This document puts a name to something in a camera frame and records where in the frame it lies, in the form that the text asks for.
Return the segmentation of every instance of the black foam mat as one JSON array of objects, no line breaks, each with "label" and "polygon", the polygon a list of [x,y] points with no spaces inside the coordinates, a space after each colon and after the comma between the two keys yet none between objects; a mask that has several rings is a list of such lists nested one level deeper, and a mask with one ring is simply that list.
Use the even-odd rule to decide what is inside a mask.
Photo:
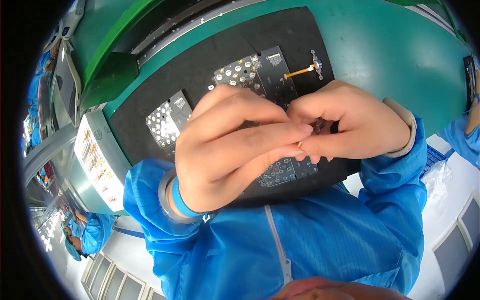
[{"label": "black foam mat", "polygon": [[293,77],[299,96],[334,79],[322,36],[306,7],[273,12],[225,29],[180,53],[145,80],[115,111],[110,122],[126,155],[136,164],[145,158],[166,159],[153,140],[145,118],[182,90],[195,108],[213,84],[215,70],[232,61],[280,46],[291,72],[312,63],[315,50],[323,63],[323,80],[315,71]]}]

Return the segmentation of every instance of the teal conveyor table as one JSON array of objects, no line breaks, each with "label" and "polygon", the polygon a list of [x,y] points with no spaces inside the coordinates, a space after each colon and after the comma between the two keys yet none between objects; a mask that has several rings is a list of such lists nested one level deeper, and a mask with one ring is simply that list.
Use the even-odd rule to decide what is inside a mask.
[{"label": "teal conveyor table", "polygon": [[428,136],[464,110],[462,59],[470,51],[426,17],[380,0],[267,0],[226,13],[169,44],[107,103],[104,114],[109,118],[145,79],[195,43],[254,17],[301,6],[315,17],[335,78],[401,103],[424,119]]}]

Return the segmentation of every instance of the black circuit board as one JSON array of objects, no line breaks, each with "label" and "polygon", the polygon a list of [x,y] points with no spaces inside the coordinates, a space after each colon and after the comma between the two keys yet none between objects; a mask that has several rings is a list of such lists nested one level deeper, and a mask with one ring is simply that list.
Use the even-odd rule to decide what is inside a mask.
[{"label": "black circuit board", "polygon": [[[279,46],[255,53],[234,61],[214,72],[215,85],[227,83],[248,88],[258,96],[287,110],[290,102],[298,98],[288,66]],[[239,129],[255,127],[257,122],[246,121]],[[318,167],[308,157],[297,161],[294,157],[283,158],[268,167],[256,181],[262,187],[273,187],[318,172]]]},{"label": "black circuit board", "polygon": [[177,138],[191,114],[192,108],[187,98],[182,91],[178,91],[145,118],[153,139],[171,162],[175,162]]}]

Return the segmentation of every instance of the beige watch band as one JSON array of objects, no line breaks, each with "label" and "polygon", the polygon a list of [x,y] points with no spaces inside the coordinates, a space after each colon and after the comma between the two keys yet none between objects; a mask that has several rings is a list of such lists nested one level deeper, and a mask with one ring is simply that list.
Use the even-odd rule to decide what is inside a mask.
[{"label": "beige watch band", "polygon": [[410,150],[412,150],[413,143],[415,142],[417,121],[415,121],[415,116],[408,109],[396,103],[392,99],[385,98],[383,100],[383,103],[385,103],[389,108],[391,108],[399,117],[402,118],[403,122],[405,122],[410,127],[410,139],[408,140],[407,145],[401,149],[396,149],[384,154],[386,157],[398,158],[406,155],[408,152],[410,152]]}]

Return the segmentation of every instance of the blue tray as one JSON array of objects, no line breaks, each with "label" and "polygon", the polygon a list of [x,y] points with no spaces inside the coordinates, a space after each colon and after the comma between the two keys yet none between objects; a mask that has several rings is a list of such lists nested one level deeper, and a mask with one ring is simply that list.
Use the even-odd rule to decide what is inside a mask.
[{"label": "blue tray", "polygon": [[423,177],[425,172],[428,171],[433,166],[434,163],[439,162],[441,160],[447,160],[448,158],[449,156],[443,155],[437,150],[435,150],[435,148],[427,145],[427,164],[423,168],[423,171],[420,173],[420,178]]}]

